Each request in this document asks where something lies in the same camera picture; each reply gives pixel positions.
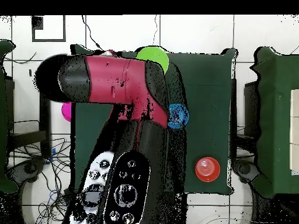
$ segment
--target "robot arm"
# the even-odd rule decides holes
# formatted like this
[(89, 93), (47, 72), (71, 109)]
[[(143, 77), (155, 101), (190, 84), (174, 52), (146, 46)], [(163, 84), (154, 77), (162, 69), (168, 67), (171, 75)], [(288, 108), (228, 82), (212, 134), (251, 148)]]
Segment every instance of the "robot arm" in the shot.
[[(94, 224), (165, 224), (168, 100), (163, 69), (151, 61), (102, 55), (65, 55), (63, 60), (51, 73), (58, 74), (61, 91), (70, 101), (131, 107), (131, 114), (118, 116), (124, 130), (116, 131), (119, 141), (91, 161), (81, 187), (86, 193), (70, 204), (69, 222), (93, 218), (89, 222)], [(47, 76), (42, 69), (43, 64), (37, 75)], [(98, 204), (89, 204), (86, 197), (95, 191), (100, 194)], [(91, 215), (92, 208), (97, 210)]]

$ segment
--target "tile grout line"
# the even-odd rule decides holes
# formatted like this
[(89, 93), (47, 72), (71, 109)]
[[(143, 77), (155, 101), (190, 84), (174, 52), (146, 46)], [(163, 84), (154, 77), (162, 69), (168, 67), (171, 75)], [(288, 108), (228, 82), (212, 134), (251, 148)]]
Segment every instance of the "tile grout line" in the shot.
[[(232, 16), (232, 47), (235, 45), (235, 15)], [(231, 195), (228, 196), (228, 224), (231, 224)]]
[(235, 15), (232, 16), (232, 47), (235, 45)]
[(161, 15), (159, 15), (159, 46), (161, 46)]
[[(12, 41), (12, 16), (11, 16), (11, 42)], [(13, 78), (13, 50), (12, 50), (12, 78)], [(12, 127), (12, 135), (15, 134), (15, 125), (13, 125)], [(15, 162), (15, 150), (13, 150), (13, 166), (16, 166), (16, 162)]]
[(87, 48), (87, 15), (85, 15), (85, 48)]
[[(28, 60), (26, 60), (26, 59), (15, 59), (14, 61), (26, 62)], [(4, 58), (4, 62), (12, 62), (12, 61)], [(31, 59), (29, 62), (43, 62), (43, 60), (42, 59)], [(236, 61), (235, 63), (236, 64), (254, 64), (254, 62), (248, 62), (248, 61)]]
[(231, 205), (223, 205), (223, 204), (188, 204), (188, 206), (215, 206), (215, 207), (252, 207), (252, 205), (237, 205), (237, 204), (231, 204)]

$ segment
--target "floor tile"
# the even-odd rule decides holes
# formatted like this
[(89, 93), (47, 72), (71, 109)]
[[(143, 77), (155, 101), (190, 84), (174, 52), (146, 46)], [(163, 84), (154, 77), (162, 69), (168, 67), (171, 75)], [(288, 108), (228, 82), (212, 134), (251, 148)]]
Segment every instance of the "floor tile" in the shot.
[(291, 117), (290, 143), (299, 145), (299, 118)]
[[(236, 64), (236, 80), (237, 80), (237, 124), (238, 126), (245, 126), (245, 99), (244, 99), (244, 87), (246, 83), (254, 82), (258, 79), (257, 74), (249, 67), (253, 64)], [(244, 130), (238, 131), (239, 134), (243, 134)]]
[[(54, 221), (53, 218), (49, 218), (48, 221), (48, 210), (44, 205), (26, 205), (22, 206), (22, 210), (25, 224), (61, 224), (61, 221)], [(63, 220), (62, 214), (56, 209), (53, 210), (52, 215), (56, 220)]]
[[(64, 165), (69, 164), (69, 158), (59, 157), (59, 159), (54, 158), (53, 167), (51, 164), (45, 164), (43, 173), (47, 177), (47, 181), (42, 174), (39, 174), (37, 181), (34, 183), (26, 183), (24, 187), (22, 204), (25, 205), (39, 205), (41, 203), (48, 204), (51, 200), (49, 200), (51, 191), (49, 189), (56, 190), (55, 187), (55, 175), (54, 170), (58, 174), (59, 179), (61, 180), (61, 193), (68, 188), (71, 175), (69, 167), (65, 167)], [(60, 182), (57, 178), (58, 189), (60, 187)]]
[(228, 196), (209, 193), (189, 193), (188, 205), (228, 205)]
[(69, 157), (71, 150), (70, 135), (52, 135), (52, 148), (55, 148), (58, 157)]
[[(62, 16), (43, 16), (43, 30), (36, 30), (36, 39), (60, 39), (62, 37)], [(16, 48), (13, 59), (28, 60), (34, 53), (34, 60), (44, 60), (55, 54), (71, 54), (71, 44), (85, 45), (85, 25), (80, 15), (65, 17), (65, 42), (32, 42), (32, 19), (30, 16), (13, 17), (13, 42)]]
[(290, 169), (299, 172), (299, 145), (290, 145)]
[[(0, 16), (0, 40), (11, 40), (11, 17), (10, 16)], [(12, 54), (9, 53), (6, 58), (11, 58)]]
[(62, 104), (61, 102), (51, 101), (51, 129), (54, 134), (71, 133), (71, 122), (63, 117)]
[(291, 90), (291, 116), (299, 117), (299, 89)]
[(239, 51), (237, 61), (254, 62), (254, 52), (261, 46), (290, 54), (299, 46), (298, 28), (298, 15), (235, 15), (234, 47)]
[(231, 206), (230, 224), (250, 224), (251, 206)]
[(4, 70), (5, 70), (6, 74), (8, 76), (12, 76), (12, 62), (4, 61), (3, 62), (3, 67), (4, 67)]
[(162, 15), (161, 46), (173, 53), (219, 54), (232, 47), (233, 15)]
[(187, 224), (228, 224), (228, 206), (188, 206)]
[[(88, 15), (86, 22), (91, 29), (91, 37), (102, 49), (135, 51), (139, 47), (159, 45), (159, 15), (157, 15), (156, 22), (155, 16), (156, 15)], [(88, 29), (87, 47), (91, 50), (98, 49), (91, 40)]]
[(231, 205), (252, 205), (252, 191), (248, 184), (240, 182), (239, 177), (232, 171), (231, 184), (234, 192), (231, 194)]

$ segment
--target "black bolt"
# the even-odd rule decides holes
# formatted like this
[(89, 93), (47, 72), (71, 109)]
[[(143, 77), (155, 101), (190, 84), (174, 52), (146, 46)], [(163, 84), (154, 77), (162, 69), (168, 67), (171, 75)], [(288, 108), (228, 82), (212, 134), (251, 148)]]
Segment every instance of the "black bolt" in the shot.
[(107, 160), (103, 160), (100, 163), (100, 167), (109, 167), (110, 163)]

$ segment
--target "black cable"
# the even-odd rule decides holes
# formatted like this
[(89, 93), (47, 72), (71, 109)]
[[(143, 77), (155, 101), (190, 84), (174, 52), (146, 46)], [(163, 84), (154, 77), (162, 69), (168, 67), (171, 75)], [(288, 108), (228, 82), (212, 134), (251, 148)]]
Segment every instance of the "black cable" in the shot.
[(34, 58), (34, 56), (36, 55), (36, 52), (33, 54), (33, 56), (31, 57), (31, 58), (29, 58), (28, 60), (26, 60), (25, 62), (17, 62), (17, 61), (15, 61), (15, 60), (13, 60), (13, 59), (10, 59), (10, 58), (5, 58), (6, 60), (9, 60), (9, 61), (12, 61), (12, 62), (15, 62), (15, 63), (17, 63), (17, 64), (27, 64), (28, 62), (30, 62), (33, 58)]
[(85, 24), (85, 26), (88, 28), (89, 30), (89, 37), (91, 38), (91, 40), (96, 44), (97, 48), (100, 48), (102, 51), (103, 49), (100, 47), (100, 45), (91, 37), (91, 29), (89, 28), (89, 26), (85, 23), (84, 21), (84, 17), (82, 16), (82, 21)]
[(154, 39), (153, 39), (153, 41), (152, 41), (152, 45), (154, 45), (154, 43), (155, 43), (155, 36), (156, 36), (157, 31), (158, 31), (158, 25), (157, 25), (157, 23), (156, 23), (156, 32), (155, 32), (155, 34), (154, 34)]
[[(64, 145), (65, 145), (65, 143), (67, 142), (66, 139), (65, 139), (65, 138), (59, 138), (59, 139), (63, 139), (64, 141), (63, 141), (62, 143), (59, 143), (59, 144), (58, 144), (58, 145), (60, 145), (60, 144), (62, 144), (62, 145), (61, 145), (61, 147), (60, 147), (60, 150), (59, 150), (55, 155), (61, 153), (62, 151), (66, 150), (66, 149), (70, 146), (70, 145), (68, 145), (66, 148), (64, 148)], [(39, 148), (38, 146), (36, 146), (36, 145), (34, 145), (34, 146), (35, 146), (35, 147), (29, 147), (29, 148), (34, 148), (34, 149), (37, 149), (39, 152), (41, 152), (41, 150), (40, 150), (40, 148)], [(23, 158), (28, 158), (28, 159), (34, 159), (34, 158), (37, 159), (37, 158), (41, 158), (41, 156), (38, 156), (38, 155), (34, 155), (34, 154), (32, 154), (32, 153), (29, 153), (29, 151), (27, 150), (27, 147), (28, 147), (28, 146), (24, 146), (24, 150), (25, 150), (25, 151), (20, 150), (20, 152), (18, 152), (18, 153), (23, 153), (23, 154), (25, 154), (25, 155), (29, 155), (29, 157), (25, 157), (25, 156), (23, 156)], [(47, 176), (42, 172), (42, 175), (43, 175), (44, 178), (46, 179), (47, 188), (48, 188), (48, 190), (51, 192), (51, 193), (50, 193), (49, 200), (53, 200), (53, 199), (52, 199), (52, 196), (53, 196), (53, 195), (57, 194), (57, 196), (56, 196), (56, 199), (53, 200), (53, 203), (52, 203), (50, 206), (49, 206), (49, 205), (45, 205), (44, 203), (41, 203), (41, 204), (39, 205), (39, 214), (40, 214), (40, 215), (39, 215), (39, 217), (37, 218), (35, 224), (40, 224), (40, 223), (42, 223), (43, 219), (45, 219), (45, 218), (47, 218), (47, 224), (49, 224), (50, 219), (53, 220), (53, 221), (59, 221), (59, 222), (63, 221), (63, 220), (61, 220), (61, 219), (57, 219), (57, 218), (55, 217), (54, 213), (53, 213), (53, 210), (56, 208), (57, 211), (64, 217), (64, 213), (63, 213), (62, 211), (65, 211), (65, 210), (66, 210), (66, 209), (64, 209), (64, 208), (61, 207), (61, 205), (63, 205), (63, 204), (65, 203), (65, 201), (64, 201), (64, 198), (63, 198), (62, 193), (61, 193), (62, 182), (61, 182), (61, 179), (59, 178), (58, 174), (59, 174), (61, 171), (66, 172), (66, 173), (70, 173), (70, 171), (67, 172), (67, 171), (64, 170), (64, 168), (65, 168), (66, 166), (69, 167), (69, 164), (66, 164), (65, 161), (62, 161), (62, 160), (60, 160), (59, 158), (64, 158), (64, 157), (63, 157), (63, 156), (62, 156), (62, 157), (60, 157), (60, 156), (56, 156), (56, 157), (54, 157), (55, 160), (58, 160), (58, 161), (60, 162), (58, 165), (55, 165), (55, 164), (53, 163), (53, 161), (48, 160), (48, 161), (51, 163), (51, 167), (52, 167), (52, 170), (53, 170), (53, 172), (54, 172), (55, 191), (54, 191), (54, 190), (51, 190), (51, 188), (50, 188), (50, 186), (49, 186), (49, 184), (48, 184), (48, 178), (47, 178)], [(40, 207), (41, 207), (41, 206), (45, 206), (46, 208), (45, 208), (43, 211), (40, 212)]]

